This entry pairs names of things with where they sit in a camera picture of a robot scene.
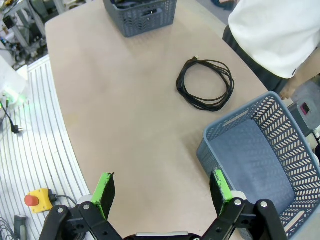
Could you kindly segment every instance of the bolt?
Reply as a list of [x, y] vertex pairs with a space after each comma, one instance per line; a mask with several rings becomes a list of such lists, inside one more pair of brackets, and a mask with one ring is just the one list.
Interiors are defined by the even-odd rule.
[[241, 202], [240, 199], [237, 199], [237, 200], [234, 201], [234, 204], [237, 205], [237, 206], [240, 206], [241, 203], [242, 203], [242, 202]]
[[260, 203], [261, 207], [266, 208], [268, 206], [268, 204], [265, 201], [262, 201]]

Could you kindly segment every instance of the white metal grooved platform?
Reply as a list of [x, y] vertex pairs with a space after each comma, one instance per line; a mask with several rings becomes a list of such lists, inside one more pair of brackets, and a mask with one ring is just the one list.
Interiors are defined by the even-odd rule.
[[[27, 239], [37, 240], [49, 212], [32, 214], [24, 203], [28, 192], [49, 188], [76, 201], [90, 193], [64, 124], [48, 55], [28, 66], [28, 80], [27, 102], [10, 113], [23, 134], [11, 133], [8, 118], [0, 129], [0, 217], [13, 229], [14, 216], [26, 215]], [[57, 204], [73, 207], [62, 197]]]

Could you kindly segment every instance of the white shirt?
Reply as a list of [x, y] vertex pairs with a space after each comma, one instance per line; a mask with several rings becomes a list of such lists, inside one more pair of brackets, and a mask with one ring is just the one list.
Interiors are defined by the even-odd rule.
[[320, 42], [320, 0], [241, 0], [229, 27], [255, 62], [290, 79]]

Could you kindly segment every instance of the gray basket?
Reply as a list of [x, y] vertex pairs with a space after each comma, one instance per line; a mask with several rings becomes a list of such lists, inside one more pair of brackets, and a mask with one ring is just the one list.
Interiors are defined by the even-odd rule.
[[153, 0], [119, 9], [111, 0], [103, 2], [114, 23], [127, 38], [173, 24], [177, 5], [177, 0]]
[[206, 127], [197, 157], [208, 176], [221, 169], [231, 190], [244, 192], [251, 203], [272, 200], [289, 238], [319, 208], [319, 166], [273, 92]]

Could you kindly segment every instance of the black pants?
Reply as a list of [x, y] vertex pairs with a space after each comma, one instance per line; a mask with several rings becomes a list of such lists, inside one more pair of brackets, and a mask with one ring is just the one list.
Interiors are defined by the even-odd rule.
[[239, 55], [240, 58], [248, 65], [254, 74], [260, 79], [263, 85], [269, 91], [276, 92], [277, 94], [285, 87], [288, 80], [281, 78], [269, 72], [258, 63], [256, 63], [246, 52], [239, 46], [234, 36], [232, 35], [229, 26], [227, 26], [223, 33], [222, 38], [229, 46]]

